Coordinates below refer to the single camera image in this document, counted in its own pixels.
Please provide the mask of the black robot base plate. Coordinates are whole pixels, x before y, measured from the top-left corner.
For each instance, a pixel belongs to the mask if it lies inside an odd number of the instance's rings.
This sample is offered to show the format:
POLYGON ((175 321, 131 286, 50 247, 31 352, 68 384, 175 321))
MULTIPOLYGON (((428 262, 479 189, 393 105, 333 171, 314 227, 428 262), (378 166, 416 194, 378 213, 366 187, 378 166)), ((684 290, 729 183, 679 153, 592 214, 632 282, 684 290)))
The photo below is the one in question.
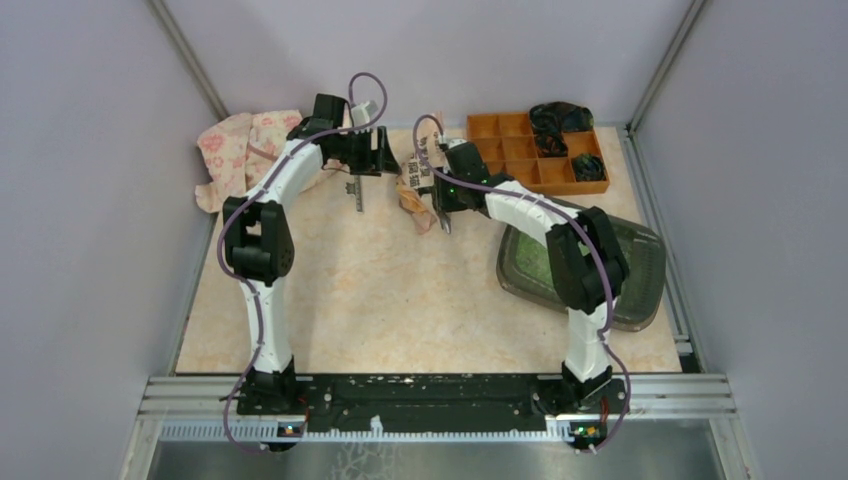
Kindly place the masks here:
POLYGON ((622 379, 582 388, 559 374, 250 373, 236 412, 280 418, 267 444, 320 437, 372 441, 562 441, 599 447, 626 413, 622 379))

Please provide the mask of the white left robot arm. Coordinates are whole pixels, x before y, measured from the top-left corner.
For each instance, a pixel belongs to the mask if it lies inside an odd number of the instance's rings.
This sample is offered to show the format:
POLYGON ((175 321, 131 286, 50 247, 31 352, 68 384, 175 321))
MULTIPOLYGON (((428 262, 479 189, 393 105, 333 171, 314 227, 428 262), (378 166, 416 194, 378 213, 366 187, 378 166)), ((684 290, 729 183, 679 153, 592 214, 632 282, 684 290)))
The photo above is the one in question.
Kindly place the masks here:
POLYGON ((254 343, 239 389, 245 396, 260 396, 277 414, 292 411, 300 399, 283 314, 284 279, 295 259, 286 212, 331 160, 353 175, 400 172, 387 132, 376 124, 384 111, 373 101, 356 104, 317 95, 312 115, 287 134, 281 155, 259 183, 224 202, 218 260, 240 284, 254 343))

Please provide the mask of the grey metal scoop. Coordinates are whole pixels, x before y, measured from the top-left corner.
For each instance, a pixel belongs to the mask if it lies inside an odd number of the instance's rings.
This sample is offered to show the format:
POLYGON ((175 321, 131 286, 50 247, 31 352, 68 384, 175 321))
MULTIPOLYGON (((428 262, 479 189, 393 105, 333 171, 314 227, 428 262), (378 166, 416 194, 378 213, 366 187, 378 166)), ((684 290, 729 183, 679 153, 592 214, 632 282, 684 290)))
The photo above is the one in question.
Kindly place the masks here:
POLYGON ((452 230, 450 213, 448 211, 449 204, 445 202, 445 198, 440 193, 432 194, 432 207, 438 218, 440 228, 443 232, 450 235, 452 230))

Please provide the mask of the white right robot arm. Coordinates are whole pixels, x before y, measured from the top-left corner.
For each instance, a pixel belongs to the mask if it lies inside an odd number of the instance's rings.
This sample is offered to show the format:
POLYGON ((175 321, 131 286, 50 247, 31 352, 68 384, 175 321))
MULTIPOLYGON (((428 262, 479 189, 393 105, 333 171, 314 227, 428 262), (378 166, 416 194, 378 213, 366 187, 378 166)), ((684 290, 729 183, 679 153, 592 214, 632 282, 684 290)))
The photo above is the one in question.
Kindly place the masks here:
POLYGON ((566 208, 507 174, 492 174, 478 148, 461 139, 437 142, 447 167, 434 170, 435 194, 510 226, 545 247, 559 299, 567 308, 569 345, 563 398, 590 411, 611 380, 608 332, 629 265, 606 212, 566 208))

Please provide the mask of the orange cat litter bag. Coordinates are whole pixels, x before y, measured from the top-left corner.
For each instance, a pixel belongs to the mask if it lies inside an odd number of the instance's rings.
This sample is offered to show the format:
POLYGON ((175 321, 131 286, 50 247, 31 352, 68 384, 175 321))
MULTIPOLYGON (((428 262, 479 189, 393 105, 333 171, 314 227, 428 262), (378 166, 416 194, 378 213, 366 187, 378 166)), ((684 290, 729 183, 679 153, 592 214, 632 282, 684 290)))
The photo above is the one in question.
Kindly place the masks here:
POLYGON ((434 120, 424 120, 418 127, 417 133, 403 144, 410 147, 399 161, 401 175, 396 180, 395 190, 399 196, 399 206, 407 213, 415 231, 423 235, 431 230, 438 222, 437 214, 428 199, 436 177, 421 160, 421 155, 427 157, 433 167, 444 167, 446 159, 438 147, 437 140, 444 126, 442 113, 432 113, 434 120))

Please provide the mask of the piano-key bag clip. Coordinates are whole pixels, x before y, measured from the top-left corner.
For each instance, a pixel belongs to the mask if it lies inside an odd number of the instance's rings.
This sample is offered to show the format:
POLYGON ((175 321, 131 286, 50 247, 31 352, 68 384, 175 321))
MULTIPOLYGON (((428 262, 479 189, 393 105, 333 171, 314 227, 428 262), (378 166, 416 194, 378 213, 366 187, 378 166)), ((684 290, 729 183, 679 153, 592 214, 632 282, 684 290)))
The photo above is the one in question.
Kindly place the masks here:
POLYGON ((353 175, 351 181, 345 184, 345 191, 354 198, 356 212, 362 214, 364 212, 364 197, 361 177, 353 175))

